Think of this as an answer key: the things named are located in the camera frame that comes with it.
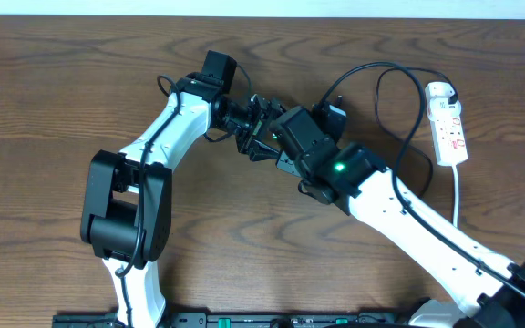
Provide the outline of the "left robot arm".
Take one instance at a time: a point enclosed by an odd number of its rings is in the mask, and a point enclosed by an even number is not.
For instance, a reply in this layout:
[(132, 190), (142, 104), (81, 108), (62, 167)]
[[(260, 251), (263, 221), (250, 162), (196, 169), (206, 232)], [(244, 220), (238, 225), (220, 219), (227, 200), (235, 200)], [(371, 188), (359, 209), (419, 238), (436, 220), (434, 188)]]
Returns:
[(252, 161), (278, 158), (263, 138), (283, 107), (257, 96), (243, 105), (229, 98), (239, 69), (232, 57), (209, 51), (198, 72), (178, 81), (159, 75), (167, 98), (163, 111), (135, 141), (118, 152), (101, 150), (91, 160), (80, 237), (109, 270), (118, 309), (81, 326), (164, 324), (167, 301), (157, 259), (170, 236), (173, 172), (196, 139), (215, 128), (234, 137), (239, 152)]

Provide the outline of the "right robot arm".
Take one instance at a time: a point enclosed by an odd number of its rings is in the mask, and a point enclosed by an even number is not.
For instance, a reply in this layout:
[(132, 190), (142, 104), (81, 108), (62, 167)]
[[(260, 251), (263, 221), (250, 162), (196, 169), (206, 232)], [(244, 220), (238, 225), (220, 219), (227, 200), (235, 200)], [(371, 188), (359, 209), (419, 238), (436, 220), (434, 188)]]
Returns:
[(282, 113), (270, 131), (301, 175), (304, 194), (382, 233), (448, 293), (450, 303), (427, 301), (408, 324), (525, 327), (525, 262), (517, 264), (454, 227), (364, 146), (338, 148), (305, 108)]

